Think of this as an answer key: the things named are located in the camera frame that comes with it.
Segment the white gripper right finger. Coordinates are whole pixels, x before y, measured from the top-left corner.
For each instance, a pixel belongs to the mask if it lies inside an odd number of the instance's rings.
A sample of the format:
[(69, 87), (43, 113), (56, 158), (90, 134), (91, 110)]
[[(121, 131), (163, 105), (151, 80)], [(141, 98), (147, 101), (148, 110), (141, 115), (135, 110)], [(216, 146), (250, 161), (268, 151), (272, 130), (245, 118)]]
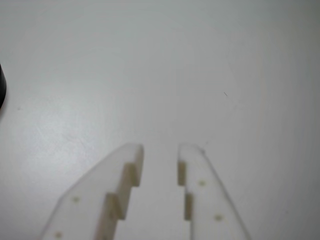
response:
[(190, 223), (192, 240), (251, 238), (222, 180), (199, 146), (179, 146), (177, 183), (184, 188), (184, 219)]

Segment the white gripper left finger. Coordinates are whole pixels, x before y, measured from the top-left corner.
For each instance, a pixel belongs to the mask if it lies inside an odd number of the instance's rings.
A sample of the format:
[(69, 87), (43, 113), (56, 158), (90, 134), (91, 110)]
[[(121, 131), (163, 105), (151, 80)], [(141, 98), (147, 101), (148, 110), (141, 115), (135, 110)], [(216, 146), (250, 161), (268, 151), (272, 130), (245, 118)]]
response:
[(42, 240), (112, 240), (141, 182), (144, 148), (126, 143), (81, 177), (58, 200)]

